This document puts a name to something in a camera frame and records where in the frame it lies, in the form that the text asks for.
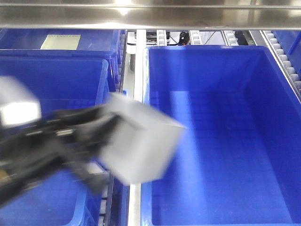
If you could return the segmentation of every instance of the metal frame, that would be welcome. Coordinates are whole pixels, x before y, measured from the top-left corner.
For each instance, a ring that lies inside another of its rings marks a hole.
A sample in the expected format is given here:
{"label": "metal frame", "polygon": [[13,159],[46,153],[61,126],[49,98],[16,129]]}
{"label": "metal frame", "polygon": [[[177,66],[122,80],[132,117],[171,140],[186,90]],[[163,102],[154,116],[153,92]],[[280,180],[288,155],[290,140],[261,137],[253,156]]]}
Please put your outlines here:
{"label": "metal frame", "polygon": [[275,61],[277,62],[279,68],[281,69],[283,75],[285,76],[286,80],[288,81],[289,85],[293,89],[297,99],[301,103],[301,95],[296,86],[294,85],[292,79],[289,76],[286,68],[284,67],[279,55],[276,53],[272,43],[269,41],[266,33],[264,31],[250,31],[250,34],[255,42],[256,45],[265,46],[269,48],[270,52],[272,53]]}
{"label": "metal frame", "polygon": [[2,28],[300,29],[299,0],[0,0]]}

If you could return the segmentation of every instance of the cable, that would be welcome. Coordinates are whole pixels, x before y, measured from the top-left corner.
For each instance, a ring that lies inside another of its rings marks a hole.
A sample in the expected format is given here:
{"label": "cable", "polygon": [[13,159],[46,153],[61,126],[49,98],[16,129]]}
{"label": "cable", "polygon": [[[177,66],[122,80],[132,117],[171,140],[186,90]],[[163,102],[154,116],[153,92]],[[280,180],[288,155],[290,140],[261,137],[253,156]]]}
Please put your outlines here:
{"label": "cable", "polygon": [[212,38],[212,36],[215,34],[215,32],[213,32],[212,35],[210,35],[210,37],[207,39],[207,41],[205,42],[204,45],[206,45],[206,44],[209,42],[209,40]]}
{"label": "cable", "polygon": [[179,45],[179,43],[176,42],[176,40],[174,40],[173,37],[171,37],[171,35],[169,37],[175,42],[175,44],[168,44],[168,46],[178,46]]}

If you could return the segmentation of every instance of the white paper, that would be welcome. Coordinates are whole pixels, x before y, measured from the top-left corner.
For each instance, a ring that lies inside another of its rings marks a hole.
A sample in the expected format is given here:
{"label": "white paper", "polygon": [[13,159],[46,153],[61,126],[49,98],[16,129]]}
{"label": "white paper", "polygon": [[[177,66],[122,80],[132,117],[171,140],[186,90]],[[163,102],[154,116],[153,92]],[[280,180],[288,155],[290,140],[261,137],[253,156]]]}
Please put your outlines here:
{"label": "white paper", "polygon": [[41,49],[69,49],[76,50],[79,45],[80,34],[49,34]]}

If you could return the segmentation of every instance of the blue storage crate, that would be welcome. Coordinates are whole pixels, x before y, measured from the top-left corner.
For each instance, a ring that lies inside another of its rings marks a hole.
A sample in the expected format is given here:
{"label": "blue storage crate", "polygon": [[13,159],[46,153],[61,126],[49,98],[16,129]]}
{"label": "blue storage crate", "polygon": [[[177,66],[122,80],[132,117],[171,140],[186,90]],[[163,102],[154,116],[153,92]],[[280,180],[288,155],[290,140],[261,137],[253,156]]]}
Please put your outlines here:
{"label": "blue storage crate", "polygon": [[[77,50],[41,50],[49,34],[81,35]],[[108,83],[115,91],[118,80],[118,63],[121,59],[120,30],[75,29],[1,29],[1,55],[99,57],[109,62]]]}
{"label": "blue storage crate", "polygon": [[301,105],[269,50],[153,47],[149,67],[149,103],[188,129],[141,224],[300,225]]}
{"label": "blue storage crate", "polygon": [[[27,86],[44,116],[101,104],[108,95],[107,70],[106,60],[94,58],[0,56],[0,75]],[[65,169],[1,208],[0,226],[97,226],[100,202]]]}
{"label": "blue storage crate", "polygon": [[301,31],[273,31],[273,33],[301,78]]}

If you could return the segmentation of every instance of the stainless steel bar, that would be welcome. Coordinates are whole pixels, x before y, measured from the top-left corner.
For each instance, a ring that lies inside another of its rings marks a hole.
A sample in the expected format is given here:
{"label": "stainless steel bar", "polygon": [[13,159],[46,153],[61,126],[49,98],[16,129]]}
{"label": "stainless steel bar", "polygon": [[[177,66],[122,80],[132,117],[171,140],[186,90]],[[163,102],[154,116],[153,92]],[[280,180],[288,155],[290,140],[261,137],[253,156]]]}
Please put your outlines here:
{"label": "stainless steel bar", "polygon": [[0,0],[0,27],[301,29],[300,0]]}
{"label": "stainless steel bar", "polygon": [[[146,47],[146,30],[136,32],[136,62],[134,100],[143,100],[143,51]],[[141,184],[130,185],[128,205],[128,226],[140,225]]]}

